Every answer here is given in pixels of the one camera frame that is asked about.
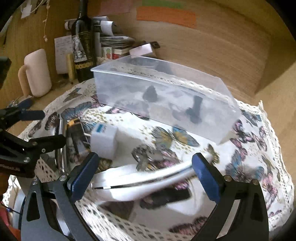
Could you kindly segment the white curved remote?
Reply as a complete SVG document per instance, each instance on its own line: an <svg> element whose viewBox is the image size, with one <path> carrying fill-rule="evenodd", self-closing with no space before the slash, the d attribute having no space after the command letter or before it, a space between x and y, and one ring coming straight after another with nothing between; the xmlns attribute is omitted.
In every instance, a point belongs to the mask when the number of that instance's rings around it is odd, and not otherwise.
<svg viewBox="0 0 296 241"><path fill-rule="evenodd" d="M134 201L195 175L192 157L156 171L139 172L135 164L110 168L95 174L90 186L100 200Z"/></svg>

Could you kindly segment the white power adapter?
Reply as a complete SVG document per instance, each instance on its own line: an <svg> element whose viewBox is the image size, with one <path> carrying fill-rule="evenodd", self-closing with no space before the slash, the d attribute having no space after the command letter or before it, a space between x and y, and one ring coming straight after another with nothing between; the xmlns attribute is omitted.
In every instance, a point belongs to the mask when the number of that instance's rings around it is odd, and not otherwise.
<svg viewBox="0 0 296 241"><path fill-rule="evenodd" d="M90 136L90 150L99 157L113 160L117 150L118 128L107 123L97 123Z"/></svg>

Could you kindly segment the cream ceramic mug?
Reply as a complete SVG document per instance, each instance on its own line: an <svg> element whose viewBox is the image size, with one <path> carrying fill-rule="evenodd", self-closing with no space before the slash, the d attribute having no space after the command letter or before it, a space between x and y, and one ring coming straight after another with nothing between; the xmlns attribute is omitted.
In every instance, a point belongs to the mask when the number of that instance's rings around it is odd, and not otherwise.
<svg viewBox="0 0 296 241"><path fill-rule="evenodd" d="M42 97L51 90L52 82L44 49L25 56L23 66L18 70L18 80L24 97Z"/></svg>

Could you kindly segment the butterfly print tablecloth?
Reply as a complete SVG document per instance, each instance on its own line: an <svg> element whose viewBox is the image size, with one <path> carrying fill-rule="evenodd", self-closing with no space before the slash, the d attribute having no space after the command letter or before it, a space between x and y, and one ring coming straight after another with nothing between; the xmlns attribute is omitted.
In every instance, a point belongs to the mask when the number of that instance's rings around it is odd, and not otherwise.
<svg viewBox="0 0 296 241"><path fill-rule="evenodd" d="M245 183L258 180L266 204L268 240L295 240L295 187L284 165L278 137L262 103L252 106L236 102L240 117L217 144L176 126L101 103L95 81L90 79L51 102L42 110L42 120L19 121L4 131L25 141L55 135L66 138L63 148L40 155L31 184L36 178L44 183L68 176L87 157L76 154L67 130L68 122L75 118L81 121L89 144L97 123L118 128L115 158L99 157L95 174L129 164L135 164L139 172L156 171L201 153L223 176ZM100 240L193 240L216 205L196 173L141 199L125 202L100 200L91 182L75 205ZM236 200L220 236L228 232L238 205ZM62 233L71 237L55 199L50 200L50 206Z"/></svg>

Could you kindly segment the black gold lighter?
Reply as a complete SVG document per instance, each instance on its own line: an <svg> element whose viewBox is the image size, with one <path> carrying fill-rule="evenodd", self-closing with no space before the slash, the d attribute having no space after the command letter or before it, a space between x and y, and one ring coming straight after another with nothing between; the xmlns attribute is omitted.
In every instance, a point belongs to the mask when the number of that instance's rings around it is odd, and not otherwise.
<svg viewBox="0 0 296 241"><path fill-rule="evenodd" d="M86 157L90 152L90 144L84 133L81 121L78 118L68 122L67 130L72 138L74 149L79 158Z"/></svg>

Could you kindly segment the yellow candle stick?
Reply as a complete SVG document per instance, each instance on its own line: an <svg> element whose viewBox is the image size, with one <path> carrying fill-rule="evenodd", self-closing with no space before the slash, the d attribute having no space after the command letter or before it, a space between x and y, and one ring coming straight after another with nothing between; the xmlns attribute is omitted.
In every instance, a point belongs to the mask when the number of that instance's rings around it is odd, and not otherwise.
<svg viewBox="0 0 296 241"><path fill-rule="evenodd" d="M73 64L73 54L66 55L66 66L68 71L69 80L73 82L75 80L75 68Z"/></svg>

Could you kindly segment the white note paper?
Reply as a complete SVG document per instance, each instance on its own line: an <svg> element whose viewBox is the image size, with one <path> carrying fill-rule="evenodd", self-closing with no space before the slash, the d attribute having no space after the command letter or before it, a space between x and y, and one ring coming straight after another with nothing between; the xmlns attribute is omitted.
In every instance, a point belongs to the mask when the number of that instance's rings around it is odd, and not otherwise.
<svg viewBox="0 0 296 241"><path fill-rule="evenodd" d="M66 74L68 73L66 56L73 53L72 36L55 38L54 44L56 72L57 74Z"/></svg>

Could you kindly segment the dark wine bottle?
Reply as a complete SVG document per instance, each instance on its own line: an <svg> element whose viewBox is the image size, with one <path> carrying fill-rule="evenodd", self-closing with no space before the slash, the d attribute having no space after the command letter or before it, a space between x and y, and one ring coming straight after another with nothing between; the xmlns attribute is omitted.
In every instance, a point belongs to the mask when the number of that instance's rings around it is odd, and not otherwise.
<svg viewBox="0 0 296 241"><path fill-rule="evenodd" d="M77 19L91 20L91 18L89 18L88 16L88 1L80 1L79 14ZM74 67L79 82L83 82L93 78L93 72L91 71L91 69L96 64L96 57L93 45L93 31L72 35Z"/></svg>

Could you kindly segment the stack of books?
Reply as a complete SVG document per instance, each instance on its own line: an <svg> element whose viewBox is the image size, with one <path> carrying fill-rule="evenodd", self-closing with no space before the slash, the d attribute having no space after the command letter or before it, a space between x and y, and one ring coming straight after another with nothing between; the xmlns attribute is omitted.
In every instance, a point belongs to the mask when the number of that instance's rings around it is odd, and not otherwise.
<svg viewBox="0 0 296 241"><path fill-rule="evenodd" d="M101 37L102 56L105 60L116 60L130 54L135 39L128 36Z"/></svg>

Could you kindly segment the rolled magazine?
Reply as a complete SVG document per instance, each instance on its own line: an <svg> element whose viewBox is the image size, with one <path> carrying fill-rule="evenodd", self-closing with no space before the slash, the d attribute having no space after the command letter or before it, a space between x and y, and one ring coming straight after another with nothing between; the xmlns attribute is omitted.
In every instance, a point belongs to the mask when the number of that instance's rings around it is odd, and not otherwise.
<svg viewBox="0 0 296 241"><path fill-rule="evenodd" d="M101 33L103 36L115 36L119 33L116 23L107 16L96 16L91 20L65 20L64 27L67 31L71 31L72 35L91 31Z"/></svg>

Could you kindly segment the clear plastic storage box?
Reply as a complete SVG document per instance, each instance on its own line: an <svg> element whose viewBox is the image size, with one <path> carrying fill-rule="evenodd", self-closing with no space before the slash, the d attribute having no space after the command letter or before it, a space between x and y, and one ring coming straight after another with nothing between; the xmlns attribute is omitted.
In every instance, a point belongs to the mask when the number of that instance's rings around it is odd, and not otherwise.
<svg viewBox="0 0 296 241"><path fill-rule="evenodd" d="M216 76L169 61L126 56L92 69L98 100L220 143L240 108Z"/></svg>

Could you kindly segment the white paper tag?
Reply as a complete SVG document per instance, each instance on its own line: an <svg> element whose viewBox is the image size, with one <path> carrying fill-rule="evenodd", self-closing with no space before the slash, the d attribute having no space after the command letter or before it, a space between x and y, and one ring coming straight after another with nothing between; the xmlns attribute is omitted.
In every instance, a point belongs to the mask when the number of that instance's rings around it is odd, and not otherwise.
<svg viewBox="0 0 296 241"><path fill-rule="evenodd" d="M130 49L129 54L131 56L146 56L146 57L155 56L154 49L150 43Z"/></svg>

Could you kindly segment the pink sticky note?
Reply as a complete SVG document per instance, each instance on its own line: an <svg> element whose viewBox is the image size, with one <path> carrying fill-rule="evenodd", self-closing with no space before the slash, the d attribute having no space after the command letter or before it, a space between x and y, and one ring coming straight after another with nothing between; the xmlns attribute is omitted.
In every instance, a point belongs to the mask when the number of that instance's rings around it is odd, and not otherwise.
<svg viewBox="0 0 296 241"><path fill-rule="evenodd" d="M129 13L133 2L130 0L107 0L100 2L100 15L116 15Z"/></svg>

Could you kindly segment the orange sticky note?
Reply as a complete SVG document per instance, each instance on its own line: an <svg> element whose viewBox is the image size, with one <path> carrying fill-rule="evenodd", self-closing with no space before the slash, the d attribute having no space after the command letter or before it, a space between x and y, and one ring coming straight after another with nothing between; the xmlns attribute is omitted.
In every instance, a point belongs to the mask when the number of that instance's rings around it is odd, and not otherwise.
<svg viewBox="0 0 296 241"><path fill-rule="evenodd" d="M193 29L196 27L196 14L193 11L160 6L139 6L137 20L164 22Z"/></svg>

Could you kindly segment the green sticky note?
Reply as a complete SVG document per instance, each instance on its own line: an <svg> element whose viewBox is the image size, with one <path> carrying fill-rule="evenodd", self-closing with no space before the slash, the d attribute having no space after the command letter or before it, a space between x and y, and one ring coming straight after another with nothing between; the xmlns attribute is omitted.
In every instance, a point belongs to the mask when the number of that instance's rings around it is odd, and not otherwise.
<svg viewBox="0 0 296 241"><path fill-rule="evenodd" d="M184 9L185 4L179 1L142 0L143 6L158 6L172 9Z"/></svg>

